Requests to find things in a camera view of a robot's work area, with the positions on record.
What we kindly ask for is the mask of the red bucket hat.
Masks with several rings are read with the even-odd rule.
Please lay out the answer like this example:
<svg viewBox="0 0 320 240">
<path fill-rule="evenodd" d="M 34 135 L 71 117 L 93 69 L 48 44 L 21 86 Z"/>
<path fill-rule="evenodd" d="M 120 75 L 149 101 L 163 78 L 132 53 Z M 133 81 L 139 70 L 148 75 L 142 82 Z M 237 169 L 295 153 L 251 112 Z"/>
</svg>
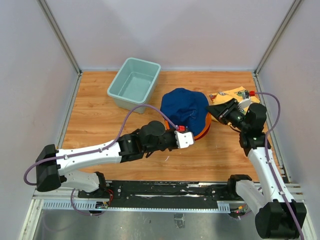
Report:
<svg viewBox="0 0 320 240">
<path fill-rule="evenodd" d="M 199 134 L 194 136 L 194 140 L 198 141 L 198 140 L 202 139 L 209 132 L 210 127 L 211 127 L 210 124 L 208 126 L 206 126 Z"/>
</svg>

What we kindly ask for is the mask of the blue bucket hat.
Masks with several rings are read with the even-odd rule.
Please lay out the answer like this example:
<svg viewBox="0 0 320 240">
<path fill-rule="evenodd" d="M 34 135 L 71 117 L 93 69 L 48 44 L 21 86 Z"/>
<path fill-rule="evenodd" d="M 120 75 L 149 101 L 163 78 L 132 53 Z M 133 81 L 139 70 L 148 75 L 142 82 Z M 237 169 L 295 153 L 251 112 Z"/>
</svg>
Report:
<svg viewBox="0 0 320 240">
<path fill-rule="evenodd" d="M 199 140 L 208 133 L 211 125 L 207 106 L 208 99 L 202 92 L 176 88 L 162 97 L 160 111 L 174 125 L 188 128 L 194 139 Z"/>
</svg>

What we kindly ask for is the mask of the orange bucket hat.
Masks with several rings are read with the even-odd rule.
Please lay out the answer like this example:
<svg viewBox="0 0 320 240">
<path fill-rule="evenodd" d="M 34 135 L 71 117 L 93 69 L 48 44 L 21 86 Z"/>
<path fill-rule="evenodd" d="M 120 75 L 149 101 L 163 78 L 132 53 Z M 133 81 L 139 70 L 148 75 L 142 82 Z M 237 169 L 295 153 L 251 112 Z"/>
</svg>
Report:
<svg viewBox="0 0 320 240">
<path fill-rule="evenodd" d="M 172 122 L 164 121 L 167 129 L 177 127 L 178 132 L 191 132 L 195 141 L 203 138 L 211 126 L 211 117 L 206 109 L 167 110 L 164 113 Z"/>
</svg>

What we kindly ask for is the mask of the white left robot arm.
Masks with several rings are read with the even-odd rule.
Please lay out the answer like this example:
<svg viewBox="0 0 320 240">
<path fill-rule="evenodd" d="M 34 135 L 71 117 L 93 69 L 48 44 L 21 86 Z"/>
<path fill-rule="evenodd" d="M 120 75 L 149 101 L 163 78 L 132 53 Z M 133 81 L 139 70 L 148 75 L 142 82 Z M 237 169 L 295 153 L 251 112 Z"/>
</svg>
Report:
<svg viewBox="0 0 320 240">
<path fill-rule="evenodd" d="M 35 161 L 36 189 L 49 192 L 67 187 L 101 198 L 107 193 L 104 175 L 100 172 L 84 173 L 80 169 L 131 162 L 147 158 L 155 151 L 178 149 L 177 134 L 177 128 L 166 129 L 161 122 L 153 120 L 130 134 L 98 145 L 76 149 L 56 149 L 54 144 L 46 145 Z"/>
</svg>

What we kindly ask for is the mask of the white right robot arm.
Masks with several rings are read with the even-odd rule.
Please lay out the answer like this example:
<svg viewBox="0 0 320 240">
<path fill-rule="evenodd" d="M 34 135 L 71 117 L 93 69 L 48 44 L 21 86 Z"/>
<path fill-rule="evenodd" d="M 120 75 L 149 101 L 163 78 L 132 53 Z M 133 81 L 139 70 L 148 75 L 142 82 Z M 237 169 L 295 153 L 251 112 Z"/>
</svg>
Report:
<svg viewBox="0 0 320 240">
<path fill-rule="evenodd" d="M 273 158 L 273 151 L 264 132 L 267 109 L 260 103 L 249 105 L 246 113 L 238 101 L 231 99 L 208 105 L 207 111 L 220 123 L 239 129 L 239 143 L 258 175 L 258 190 L 247 175 L 231 175 L 226 188 L 232 200 L 242 198 L 254 213 L 258 235 L 262 239 L 304 239 L 302 227 L 307 209 L 288 191 Z"/>
</svg>

